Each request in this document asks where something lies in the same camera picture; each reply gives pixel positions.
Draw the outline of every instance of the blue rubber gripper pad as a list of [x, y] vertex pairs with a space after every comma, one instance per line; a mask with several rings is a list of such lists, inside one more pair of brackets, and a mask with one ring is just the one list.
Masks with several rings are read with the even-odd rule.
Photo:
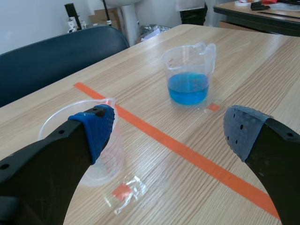
[[260, 111], [234, 105], [224, 115], [224, 134], [228, 145], [244, 162], [261, 131], [265, 121], [272, 116]]
[[92, 113], [79, 112], [70, 116], [69, 120], [77, 120], [84, 124], [84, 129], [89, 143], [92, 165], [99, 158], [106, 140], [113, 131], [114, 111], [108, 105], [97, 105], [105, 108], [105, 115], [99, 117]]

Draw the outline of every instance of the dark blue chair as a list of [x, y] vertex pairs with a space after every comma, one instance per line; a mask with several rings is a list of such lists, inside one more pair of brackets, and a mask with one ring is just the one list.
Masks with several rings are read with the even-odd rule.
[[0, 55], [0, 107], [129, 48], [109, 26], [57, 36]]

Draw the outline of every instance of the plastic bag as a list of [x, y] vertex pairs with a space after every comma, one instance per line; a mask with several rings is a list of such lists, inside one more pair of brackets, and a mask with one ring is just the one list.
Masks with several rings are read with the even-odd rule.
[[141, 41], [148, 40], [158, 34], [161, 34], [167, 30], [171, 29], [170, 27], [160, 26], [160, 25], [154, 25], [154, 24], [147, 24], [142, 25], [140, 27], [141, 30]]
[[176, 11], [204, 8], [205, 0], [176, 0]]

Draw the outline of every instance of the measuring cup handle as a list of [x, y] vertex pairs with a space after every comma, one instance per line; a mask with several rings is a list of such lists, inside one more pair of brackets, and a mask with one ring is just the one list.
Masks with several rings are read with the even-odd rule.
[[215, 44], [209, 44], [205, 48], [205, 63], [208, 63], [210, 65], [210, 73], [213, 73], [215, 71], [215, 64], [216, 64], [216, 56], [217, 56], [217, 50]]

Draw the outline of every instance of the empty plastic cup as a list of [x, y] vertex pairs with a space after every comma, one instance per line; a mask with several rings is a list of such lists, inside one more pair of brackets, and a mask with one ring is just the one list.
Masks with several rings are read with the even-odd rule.
[[124, 163], [124, 153], [121, 145], [120, 130], [118, 127], [118, 111], [115, 108], [116, 100], [106, 98], [100, 100], [85, 100], [68, 105], [53, 114], [39, 131], [38, 139], [46, 138], [57, 127], [68, 120], [68, 117], [79, 112], [84, 112], [96, 105], [106, 104], [115, 112], [112, 134], [107, 146], [101, 152], [94, 165], [91, 165], [84, 174], [80, 183], [86, 186], [98, 186], [109, 182], [121, 170]]
[[215, 69], [216, 46], [184, 45], [164, 53], [165, 73], [171, 98], [183, 105], [202, 102], [208, 94]]

